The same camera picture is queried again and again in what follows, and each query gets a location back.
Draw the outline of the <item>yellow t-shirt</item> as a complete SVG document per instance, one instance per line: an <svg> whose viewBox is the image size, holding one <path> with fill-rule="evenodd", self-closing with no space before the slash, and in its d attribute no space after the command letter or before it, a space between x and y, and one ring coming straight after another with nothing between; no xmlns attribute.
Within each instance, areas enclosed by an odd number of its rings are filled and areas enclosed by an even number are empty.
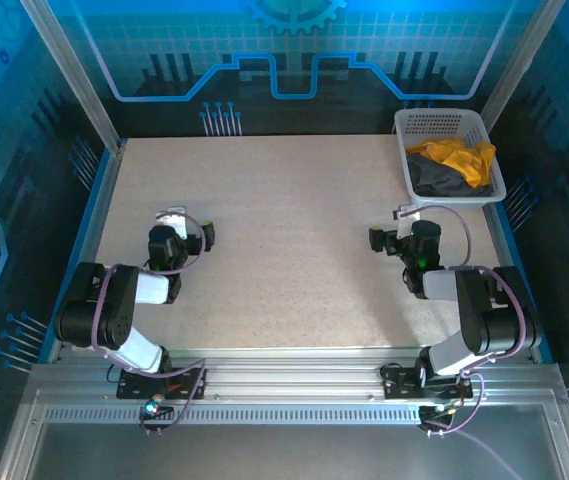
<svg viewBox="0 0 569 480"><path fill-rule="evenodd" d="M487 186L496 147L485 141L468 147L460 137L425 141L405 148L407 154L419 154L430 161L455 170L471 188Z"/></svg>

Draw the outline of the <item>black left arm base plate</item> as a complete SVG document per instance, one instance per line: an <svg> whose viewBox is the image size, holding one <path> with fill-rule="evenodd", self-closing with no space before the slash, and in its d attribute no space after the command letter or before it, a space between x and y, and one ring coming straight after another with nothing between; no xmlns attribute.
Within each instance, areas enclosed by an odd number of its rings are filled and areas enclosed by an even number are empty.
<svg viewBox="0 0 569 480"><path fill-rule="evenodd" d="M167 400L186 400L195 385L200 368L165 379L149 378L122 371L116 397L121 400L150 400L163 395Z"/></svg>

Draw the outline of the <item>small LED controller board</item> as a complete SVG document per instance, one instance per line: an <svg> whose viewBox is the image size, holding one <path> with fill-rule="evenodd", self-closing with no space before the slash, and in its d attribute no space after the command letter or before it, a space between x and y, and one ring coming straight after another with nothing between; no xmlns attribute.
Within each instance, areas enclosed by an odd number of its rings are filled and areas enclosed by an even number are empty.
<svg viewBox="0 0 569 480"><path fill-rule="evenodd" d="M422 426L448 429L453 425L457 409L456 404L420 406L418 410L419 420Z"/></svg>
<svg viewBox="0 0 569 480"><path fill-rule="evenodd" d="M162 396L155 396L148 400L141 409L140 419L142 422L172 420L174 408L163 404Z"/></svg>

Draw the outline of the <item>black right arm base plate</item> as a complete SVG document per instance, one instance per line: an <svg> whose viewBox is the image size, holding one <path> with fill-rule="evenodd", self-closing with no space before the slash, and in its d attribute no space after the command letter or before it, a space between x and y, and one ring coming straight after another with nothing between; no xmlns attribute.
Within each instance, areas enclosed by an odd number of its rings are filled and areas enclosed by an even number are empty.
<svg viewBox="0 0 569 480"><path fill-rule="evenodd" d="M469 380L456 376L428 378L423 369L387 363L379 368L386 400L470 400L473 389Z"/></svg>

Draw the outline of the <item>aluminium frame rail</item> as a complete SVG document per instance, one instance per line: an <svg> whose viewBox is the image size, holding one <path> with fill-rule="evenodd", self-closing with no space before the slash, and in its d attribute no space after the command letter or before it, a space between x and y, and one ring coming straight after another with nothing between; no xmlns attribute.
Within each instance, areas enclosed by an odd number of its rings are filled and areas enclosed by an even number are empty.
<svg viewBox="0 0 569 480"><path fill-rule="evenodd" d="M423 405L423 400L386 400L379 368L387 363L411 366L411 348L195 349L179 352L177 362L205 359L201 399L170 400L185 415L205 405ZM488 406L542 407L553 451L569 480L569 396L560 369L526 358L478 367L475 392ZM57 405L144 406L147 400L121 400L106 379L106 366L92 353L68 353L54 364L31 371L0 460L0 480L26 480L45 423L43 414Z"/></svg>

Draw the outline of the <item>white perforated plastic basket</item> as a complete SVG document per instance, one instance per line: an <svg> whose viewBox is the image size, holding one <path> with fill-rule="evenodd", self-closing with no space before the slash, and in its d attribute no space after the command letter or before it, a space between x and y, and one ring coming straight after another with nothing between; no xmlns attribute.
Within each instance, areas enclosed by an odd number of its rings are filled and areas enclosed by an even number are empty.
<svg viewBox="0 0 569 480"><path fill-rule="evenodd" d="M483 206L487 203L502 201L506 196L506 187L496 159L490 171L492 193L482 197L424 197L416 194L411 185L406 160L405 148L416 146L425 141L454 139L460 137L468 147L480 141L492 144L480 115L472 110L450 108L415 108L403 109L395 113L395 126L399 143L402 167L407 189L412 202L418 206L445 205L453 207Z"/></svg>

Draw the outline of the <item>dark grey t-shirt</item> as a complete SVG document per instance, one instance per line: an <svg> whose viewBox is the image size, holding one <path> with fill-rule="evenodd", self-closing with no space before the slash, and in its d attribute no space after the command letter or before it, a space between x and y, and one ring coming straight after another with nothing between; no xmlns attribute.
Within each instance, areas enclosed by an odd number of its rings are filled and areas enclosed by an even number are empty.
<svg viewBox="0 0 569 480"><path fill-rule="evenodd" d="M458 171L419 154L406 155L411 185L424 197L482 197L492 193L490 185L471 187Z"/></svg>

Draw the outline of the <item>aluminium corner post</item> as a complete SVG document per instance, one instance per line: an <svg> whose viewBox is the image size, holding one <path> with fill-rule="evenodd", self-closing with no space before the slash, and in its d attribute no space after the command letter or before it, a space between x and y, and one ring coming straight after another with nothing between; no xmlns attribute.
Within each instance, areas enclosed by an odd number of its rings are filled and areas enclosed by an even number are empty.
<svg viewBox="0 0 569 480"><path fill-rule="evenodd" d="M566 0L540 0L537 10L488 97L480 116L488 132L496 125L540 46L555 23Z"/></svg>
<svg viewBox="0 0 569 480"><path fill-rule="evenodd" d="M121 149L120 136L46 0L19 0L96 133L110 153Z"/></svg>

